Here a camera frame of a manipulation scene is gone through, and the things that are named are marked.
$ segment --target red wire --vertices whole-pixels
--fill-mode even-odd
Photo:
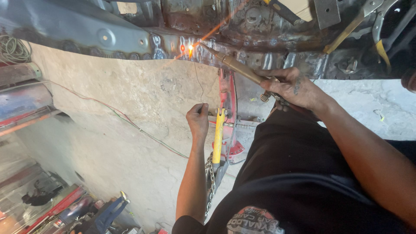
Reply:
[[[68,91],[70,91],[72,94],[74,94],[74,95],[76,95],[77,97],[79,97],[79,98],[81,98],[81,99],[84,99],[84,100],[94,100],[94,101],[96,101],[96,102],[99,102],[99,103],[101,103],[101,104],[103,104],[103,105],[105,105],[105,106],[107,106],[107,107],[109,107],[109,108],[112,108],[112,109],[114,109],[114,110],[116,110],[116,111],[118,111],[120,114],[122,114],[126,119],[128,119],[128,121],[131,123],[131,124],[133,124],[135,127],[137,127],[138,129],[141,129],[141,128],[139,128],[135,123],[133,123],[133,121],[131,121],[128,117],[127,117],[127,115],[125,115],[123,112],[121,112],[120,110],[118,110],[118,109],[116,109],[116,108],[114,108],[114,107],[112,107],[112,106],[110,106],[110,105],[108,105],[108,104],[106,104],[106,103],[104,103],[104,102],[101,102],[101,101],[99,101],[99,100],[97,100],[97,99],[94,99],[94,98],[92,98],[92,97],[81,97],[81,96],[83,96],[82,94],[80,94],[80,93],[77,93],[77,92],[75,92],[75,91],[72,91],[72,90],[70,90],[70,89],[68,89],[68,88],[66,88],[65,86],[62,86],[62,85],[60,85],[60,84],[57,84],[57,83],[55,83],[55,82],[53,82],[53,81],[50,81],[52,84],[55,84],[55,85],[58,85],[58,86],[60,86],[60,87],[62,87],[62,88],[64,88],[64,89],[66,89],[66,90],[68,90]],[[175,154],[177,154],[177,155],[179,155],[179,156],[181,156],[181,157],[183,157],[182,155],[180,155],[180,154],[178,154],[177,152],[175,152],[175,151],[173,151],[173,150],[171,150],[171,149],[169,149],[168,147],[166,147],[165,145],[163,145],[163,144],[161,144],[162,146],[164,146],[165,148],[167,148],[170,152],[172,152],[172,153],[175,153]],[[229,175],[229,176],[231,176],[231,177],[233,177],[233,178],[236,178],[235,176],[233,176],[233,175],[231,175],[231,174],[228,174],[228,173],[226,173],[227,175]]]

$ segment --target t-shirt logo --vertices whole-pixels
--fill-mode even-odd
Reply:
[[[284,234],[279,221],[266,209],[244,207],[227,223],[228,234]]]

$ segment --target concrete floor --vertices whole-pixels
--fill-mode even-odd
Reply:
[[[44,79],[121,110],[144,131],[185,155],[191,148],[186,112],[201,99],[211,110],[219,104],[218,69],[214,67],[194,67],[187,61],[105,59],[32,46],[32,60],[40,66]],[[402,88],[399,80],[315,83],[381,137],[416,139],[416,95]],[[102,199],[124,190],[131,200],[126,210],[134,214],[134,221],[143,225],[146,233],[154,230],[156,222],[173,225],[187,159],[139,132],[107,107],[56,85],[47,86],[55,107],[71,118],[57,116],[17,131],[29,155],[45,170],[57,172],[69,184],[84,184]],[[236,86],[242,118],[266,118],[273,103],[260,101],[261,88],[239,76]],[[206,158],[213,137],[211,128]],[[237,137],[248,150],[253,134],[238,133]],[[243,153],[236,160],[245,156]],[[228,172],[236,175],[240,167],[231,166]],[[224,177],[213,209],[233,183],[233,178]]]

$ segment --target man's left hand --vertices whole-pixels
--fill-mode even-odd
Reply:
[[[191,129],[193,140],[205,140],[208,134],[208,103],[193,106],[186,113],[186,120]]]

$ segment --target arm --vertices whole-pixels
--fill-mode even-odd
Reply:
[[[312,110],[326,125],[361,186],[382,207],[416,228],[416,168],[389,143],[349,115],[297,68],[262,70],[281,82],[260,85]]]
[[[189,215],[204,224],[207,204],[204,143],[208,133],[208,104],[196,104],[186,114],[186,119],[192,133],[192,148],[179,187],[176,219]]]

